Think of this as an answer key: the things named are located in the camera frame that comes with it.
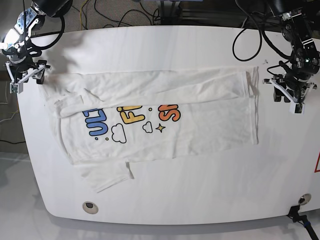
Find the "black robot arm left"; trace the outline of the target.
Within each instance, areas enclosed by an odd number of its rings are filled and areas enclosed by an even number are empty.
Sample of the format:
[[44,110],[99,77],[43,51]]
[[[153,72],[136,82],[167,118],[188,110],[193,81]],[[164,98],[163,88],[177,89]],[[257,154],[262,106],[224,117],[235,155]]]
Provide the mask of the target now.
[[269,83],[274,86],[274,101],[282,98],[286,101],[293,99],[297,105],[304,103],[307,91],[312,89],[309,80],[320,70],[320,53],[312,39],[312,30],[308,19],[304,16],[306,2],[303,0],[268,0],[270,14],[280,19],[282,36],[291,45],[291,54],[280,51],[268,38],[265,31],[265,22],[257,22],[253,14],[248,12],[239,0],[237,7],[255,25],[259,34],[259,46],[266,42],[286,62],[280,61],[278,67],[285,71],[285,75],[273,74]]

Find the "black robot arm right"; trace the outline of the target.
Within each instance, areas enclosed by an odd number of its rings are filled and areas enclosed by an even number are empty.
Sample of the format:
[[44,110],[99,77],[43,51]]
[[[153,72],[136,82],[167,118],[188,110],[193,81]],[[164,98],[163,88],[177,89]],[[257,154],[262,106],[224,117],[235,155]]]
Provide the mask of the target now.
[[[29,78],[35,79],[39,85],[44,83],[45,71],[51,66],[46,60],[34,62],[34,58],[40,57],[43,51],[52,48],[61,39],[66,27],[64,15],[72,4],[72,0],[33,0],[0,42],[0,53],[8,58],[5,66],[15,92]],[[46,17],[60,19],[61,29],[50,44],[38,46],[32,42],[32,34],[43,27]]]

